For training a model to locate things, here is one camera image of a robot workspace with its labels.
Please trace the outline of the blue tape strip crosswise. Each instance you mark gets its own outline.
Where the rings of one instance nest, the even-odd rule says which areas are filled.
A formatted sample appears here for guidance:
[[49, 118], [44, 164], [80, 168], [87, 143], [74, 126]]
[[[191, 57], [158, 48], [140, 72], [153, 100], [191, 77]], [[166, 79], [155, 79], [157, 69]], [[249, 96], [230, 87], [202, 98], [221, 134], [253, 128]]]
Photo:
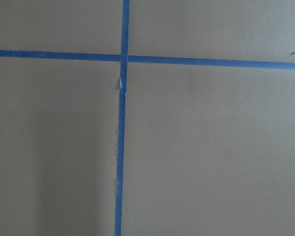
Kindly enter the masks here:
[[[112, 62], [121, 61], [120, 55], [71, 53], [71, 52], [23, 51], [23, 50], [0, 50], [0, 57], [112, 61]], [[231, 59], [196, 59], [196, 58], [153, 57], [153, 56], [133, 56], [133, 55], [128, 55], [127, 61], [133, 62], [133, 63], [179, 64], [179, 65], [201, 65], [201, 66], [295, 70], [295, 63], [293, 62], [251, 61], [251, 60], [231, 60]]]

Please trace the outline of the blue tape strip lengthwise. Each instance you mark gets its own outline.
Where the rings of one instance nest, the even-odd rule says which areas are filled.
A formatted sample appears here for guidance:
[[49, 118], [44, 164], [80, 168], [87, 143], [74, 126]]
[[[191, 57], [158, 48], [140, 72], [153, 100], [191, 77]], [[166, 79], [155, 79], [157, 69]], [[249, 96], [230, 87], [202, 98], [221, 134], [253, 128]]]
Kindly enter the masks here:
[[123, 166], [124, 166], [124, 140], [125, 115], [127, 92], [127, 66], [128, 66], [128, 37], [129, 37], [130, 1], [122, 2], [122, 26], [120, 49], [119, 74], [119, 103], [118, 103], [118, 145], [117, 145], [117, 171], [116, 171], [116, 202], [114, 235], [122, 235], [122, 196], [123, 196]]

